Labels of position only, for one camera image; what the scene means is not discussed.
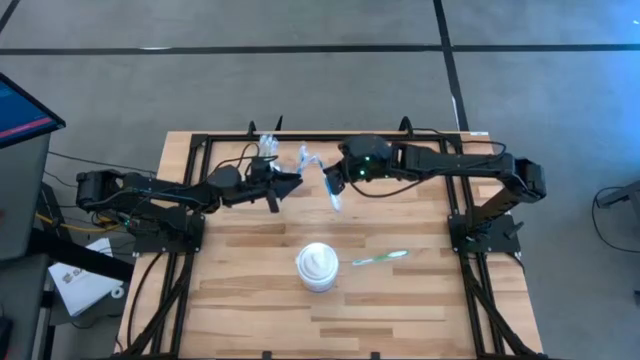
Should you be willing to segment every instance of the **wooden tabletop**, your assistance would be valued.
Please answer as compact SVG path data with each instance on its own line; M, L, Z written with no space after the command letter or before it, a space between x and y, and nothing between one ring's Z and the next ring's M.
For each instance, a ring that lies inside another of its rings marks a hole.
M158 178L182 182L191 134L167 135ZM215 143L210 169L238 157L245 144ZM280 143L278 162L285 169L295 168L300 144ZM308 143L310 152L319 153L325 164L341 158L336 145ZM491 151L487 144L465 146L465 153ZM198 176L196 169L193 178ZM460 265L446 225L450 210L444 178L385 199L365 198L347 187L340 213L331 207L318 167L308 168L303 178L304 183L282 201L280 213L269 213L266 201L258 201L207 216L202 251L195 257L180 357L256 358L262 351L272 351L277 358L368 358L372 351L383 358L475 357ZM389 180L361 187L386 193L404 185ZM477 204L501 188L491 179L471 179L471 185ZM332 246L340 259L336 286L327 293L307 291L296 273L294 259L311 242ZM360 267L350 264L400 249L410 255ZM129 294L135 293L153 257L136 261ZM163 255L141 291L134 339L157 309L166 261ZM490 254L488 264L502 315L525 344L542 351L522 269L502 254ZM120 327L123 344L131 302L132 296ZM165 351L174 310L175 306L167 317ZM491 351L484 311L481 318Z

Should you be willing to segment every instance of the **yellow cable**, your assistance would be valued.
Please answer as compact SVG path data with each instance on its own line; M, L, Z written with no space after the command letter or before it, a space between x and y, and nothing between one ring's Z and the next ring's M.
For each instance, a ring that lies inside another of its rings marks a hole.
M48 217L44 216L44 215L40 215L38 213L36 213L36 217L48 224L53 224L53 220L49 219ZM113 226L109 226L107 228L104 229L91 229L91 228L83 228L80 226L75 226L75 225L69 225L69 224L60 224L60 226L67 228L69 230L75 230L75 231L80 231L80 232L86 232L86 233L103 233L103 232L109 232L112 230L115 230L117 228L120 227L120 225L113 225Z

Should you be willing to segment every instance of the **concrete floor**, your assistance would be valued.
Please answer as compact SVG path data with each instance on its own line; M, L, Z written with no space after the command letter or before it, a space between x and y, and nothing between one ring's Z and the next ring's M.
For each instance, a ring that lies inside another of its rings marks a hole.
M0 11L8 5L0 0ZM640 43L640 3L443 0L454 45ZM0 47L433 43L427 0L22 0ZM568 359L637 358L640 255L596 237L593 194L640 179L640 53L456 53L471 130L540 162L548 197L514 211L545 347ZM67 120L51 149L155 168L170 130L457 128L441 53L5 56L5 72ZM67 181L92 166L50 157ZM73 192L54 181L60 202ZM77 210L70 216L82 216ZM640 248L628 204L599 211ZM107 356L118 320L62 327L55 359Z

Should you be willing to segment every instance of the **plastic lid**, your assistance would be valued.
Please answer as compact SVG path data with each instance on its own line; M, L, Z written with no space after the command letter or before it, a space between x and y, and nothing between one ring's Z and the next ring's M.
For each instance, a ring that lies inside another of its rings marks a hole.
M335 276L338 257L335 251L322 243L307 245L298 258L302 275L309 280L323 280Z

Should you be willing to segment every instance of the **monitor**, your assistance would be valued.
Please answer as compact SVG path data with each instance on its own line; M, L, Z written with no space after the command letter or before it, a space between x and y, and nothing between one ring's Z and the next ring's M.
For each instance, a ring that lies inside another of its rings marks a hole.
M65 127L65 122L0 73L0 149Z

